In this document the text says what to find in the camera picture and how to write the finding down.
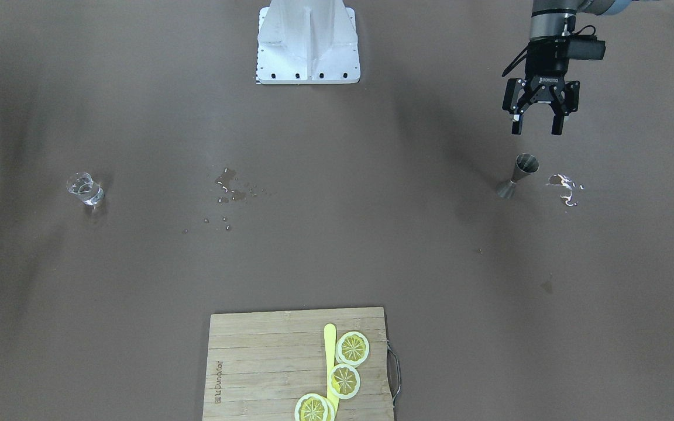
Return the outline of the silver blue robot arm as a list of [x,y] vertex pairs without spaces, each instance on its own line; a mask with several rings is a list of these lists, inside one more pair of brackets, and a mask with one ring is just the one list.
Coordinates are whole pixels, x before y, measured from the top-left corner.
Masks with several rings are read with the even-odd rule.
[[572,113],[579,109],[580,81],[567,81],[572,60],[602,60],[606,43],[596,29],[577,29],[577,14],[612,16],[628,8],[630,1],[535,1],[532,3],[529,41],[502,75],[524,64],[524,77],[508,79],[502,109],[511,117],[511,133],[521,135],[522,117],[535,104],[553,112],[552,135],[562,135]]

